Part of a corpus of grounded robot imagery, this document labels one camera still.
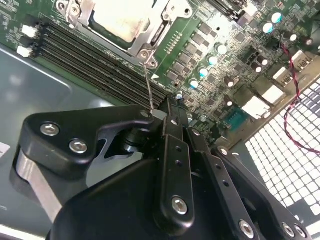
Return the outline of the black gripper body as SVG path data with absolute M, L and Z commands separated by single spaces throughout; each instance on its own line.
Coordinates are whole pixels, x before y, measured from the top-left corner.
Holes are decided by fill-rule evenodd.
M 141 160 L 70 199 L 49 240 L 230 240 L 213 186 L 189 161 Z

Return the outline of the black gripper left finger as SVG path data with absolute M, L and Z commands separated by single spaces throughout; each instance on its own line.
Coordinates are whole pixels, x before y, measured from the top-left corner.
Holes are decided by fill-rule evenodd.
M 178 100 L 36 113 L 22 124 L 13 169 L 52 223 L 73 197 L 142 160 L 188 160 Z

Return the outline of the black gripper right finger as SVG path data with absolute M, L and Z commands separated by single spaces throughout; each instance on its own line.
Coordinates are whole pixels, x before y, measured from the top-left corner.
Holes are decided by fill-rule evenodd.
M 177 102 L 190 149 L 195 221 L 184 240 L 309 240 L 307 229 L 226 148 L 210 149 Z

